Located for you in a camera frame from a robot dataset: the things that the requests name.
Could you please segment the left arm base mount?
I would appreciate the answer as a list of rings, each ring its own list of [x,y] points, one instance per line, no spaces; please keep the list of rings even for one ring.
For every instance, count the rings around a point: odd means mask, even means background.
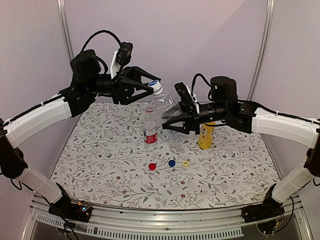
[[[88,223],[92,215],[92,206],[89,202],[80,200],[77,203],[71,201],[71,198],[61,185],[57,183],[61,190],[62,197],[49,205],[48,213],[60,217],[63,220],[75,220]]]

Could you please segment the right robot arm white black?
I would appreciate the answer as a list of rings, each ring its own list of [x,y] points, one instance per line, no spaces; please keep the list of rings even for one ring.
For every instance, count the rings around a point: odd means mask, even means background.
[[[308,147],[306,161],[270,188],[258,213],[269,218],[292,194],[320,175],[320,121],[270,110],[254,102],[239,100],[237,84],[227,76],[210,79],[210,103],[196,103],[192,88],[175,84],[180,96],[182,114],[162,124],[164,129],[183,134],[200,133],[200,125],[212,121],[225,124],[243,133],[271,135]]]

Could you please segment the red-capped clear bottle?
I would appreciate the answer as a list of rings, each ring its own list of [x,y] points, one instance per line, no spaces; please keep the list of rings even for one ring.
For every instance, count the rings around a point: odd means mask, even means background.
[[[151,106],[147,106],[145,109],[143,120],[143,140],[147,148],[155,147],[158,142],[157,116]]]

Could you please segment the red bottle cap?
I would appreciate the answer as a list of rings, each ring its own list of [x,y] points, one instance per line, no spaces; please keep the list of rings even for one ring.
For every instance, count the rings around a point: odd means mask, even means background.
[[[156,169],[157,165],[155,163],[150,163],[148,165],[149,170],[154,171]]]

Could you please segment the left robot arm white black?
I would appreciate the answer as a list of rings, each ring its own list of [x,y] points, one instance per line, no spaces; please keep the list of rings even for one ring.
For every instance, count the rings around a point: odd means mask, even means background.
[[[41,172],[28,167],[20,145],[46,128],[84,113],[96,97],[112,98],[114,104],[129,105],[153,94],[142,78],[157,77],[138,66],[128,67],[130,51],[114,52],[110,73],[101,73],[105,62],[93,49],[82,50],[70,61],[73,72],[69,87],[25,112],[0,122],[0,171],[43,196],[63,216],[74,213],[74,205],[66,191]]]

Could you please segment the Pepsi bottle blue label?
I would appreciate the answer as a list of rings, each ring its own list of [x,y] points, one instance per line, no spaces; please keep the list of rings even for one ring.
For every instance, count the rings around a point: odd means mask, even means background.
[[[169,146],[171,149],[181,148],[183,146],[186,137],[183,133],[168,130],[168,137],[169,137]]]

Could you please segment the blue Pepsi bottle cap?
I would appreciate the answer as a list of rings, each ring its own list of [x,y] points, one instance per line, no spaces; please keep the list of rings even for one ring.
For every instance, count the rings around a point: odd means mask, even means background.
[[[170,160],[170,161],[168,162],[168,165],[169,165],[170,167],[174,167],[174,166],[176,165],[176,162],[175,162],[174,160]]]

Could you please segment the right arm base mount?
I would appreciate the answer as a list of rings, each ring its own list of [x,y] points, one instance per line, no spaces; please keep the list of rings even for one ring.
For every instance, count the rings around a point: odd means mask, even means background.
[[[285,213],[282,203],[278,203],[271,196],[267,196],[260,204],[251,204],[241,209],[241,217],[245,223],[257,222],[269,218],[282,217]],[[258,230],[265,235],[274,234],[280,225],[279,220],[259,223]]]

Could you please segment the white blue bottle cap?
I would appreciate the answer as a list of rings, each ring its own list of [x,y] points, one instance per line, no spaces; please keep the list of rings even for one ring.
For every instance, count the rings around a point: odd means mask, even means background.
[[[160,80],[153,80],[149,82],[148,87],[153,89],[153,95],[155,96],[161,94],[164,90]]]

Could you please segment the pale yellow bottle cap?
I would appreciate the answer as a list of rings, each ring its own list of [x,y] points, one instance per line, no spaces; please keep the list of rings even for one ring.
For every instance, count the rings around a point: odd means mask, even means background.
[[[190,166],[190,162],[189,162],[188,160],[183,161],[183,162],[182,162],[182,165],[183,165],[184,167],[189,167],[189,166]]]

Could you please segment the clear plastic bottle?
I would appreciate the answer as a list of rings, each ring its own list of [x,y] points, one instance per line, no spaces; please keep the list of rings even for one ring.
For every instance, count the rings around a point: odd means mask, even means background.
[[[152,94],[151,105],[158,117],[159,126],[162,128],[169,140],[168,129],[163,129],[162,127],[162,124],[167,120],[162,119],[162,112],[171,107],[180,107],[178,102],[173,98],[173,96],[169,92],[163,90],[163,92],[159,95]]]

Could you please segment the yellow juice bottle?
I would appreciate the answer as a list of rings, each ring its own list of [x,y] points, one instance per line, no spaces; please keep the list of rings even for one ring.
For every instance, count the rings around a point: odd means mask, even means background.
[[[201,149],[209,149],[214,138],[215,121],[202,123],[200,125],[200,134],[198,137],[198,146]]]

